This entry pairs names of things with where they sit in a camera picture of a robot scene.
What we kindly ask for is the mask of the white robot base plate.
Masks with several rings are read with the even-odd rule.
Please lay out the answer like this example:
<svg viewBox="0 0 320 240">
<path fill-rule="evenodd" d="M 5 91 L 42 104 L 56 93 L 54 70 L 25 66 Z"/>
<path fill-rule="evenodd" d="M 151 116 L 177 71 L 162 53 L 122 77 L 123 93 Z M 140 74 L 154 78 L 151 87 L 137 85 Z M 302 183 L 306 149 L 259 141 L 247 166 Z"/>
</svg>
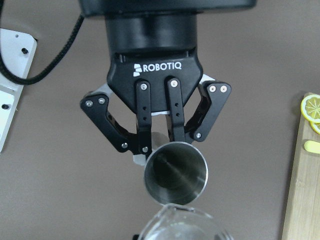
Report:
<svg viewBox="0 0 320 240">
<path fill-rule="evenodd" d="M 5 66 L 20 78 L 26 78 L 37 48 L 37 41 L 27 33 L 2 28 L 0 52 Z M 0 76 L 0 148 L 3 149 L 24 86 Z"/>
</svg>

